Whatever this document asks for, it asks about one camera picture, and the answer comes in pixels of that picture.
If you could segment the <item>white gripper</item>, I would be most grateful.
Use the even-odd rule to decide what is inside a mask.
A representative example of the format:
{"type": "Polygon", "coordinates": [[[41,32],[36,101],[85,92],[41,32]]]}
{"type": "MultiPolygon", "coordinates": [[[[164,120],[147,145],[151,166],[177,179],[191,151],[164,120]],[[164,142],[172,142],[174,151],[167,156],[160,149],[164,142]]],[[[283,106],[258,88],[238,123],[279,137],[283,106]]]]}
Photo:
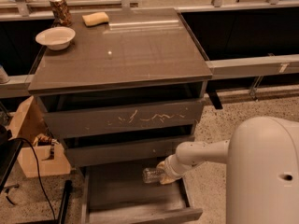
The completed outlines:
{"type": "Polygon", "coordinates": [[[160,161],[156,168],[164,170],[167,175],[160,179],[161,185],[168,185],[178,181],[189,170],[189,166],[180,163],[175,154],[168,156],[165,161],[160,161]]]}

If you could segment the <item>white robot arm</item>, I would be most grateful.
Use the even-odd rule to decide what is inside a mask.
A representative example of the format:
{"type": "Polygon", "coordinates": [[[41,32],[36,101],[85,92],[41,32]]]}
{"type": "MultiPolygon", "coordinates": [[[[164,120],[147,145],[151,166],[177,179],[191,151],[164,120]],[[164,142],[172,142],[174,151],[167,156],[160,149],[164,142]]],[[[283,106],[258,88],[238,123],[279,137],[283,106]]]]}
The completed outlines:
{"type": "Polygon", "coordinates": [[[226,224],[299,224],[299,123],[242,122],[228,140],[183,142],[160,162],[163,184],[205,161],[226,165],[226,224]]]}

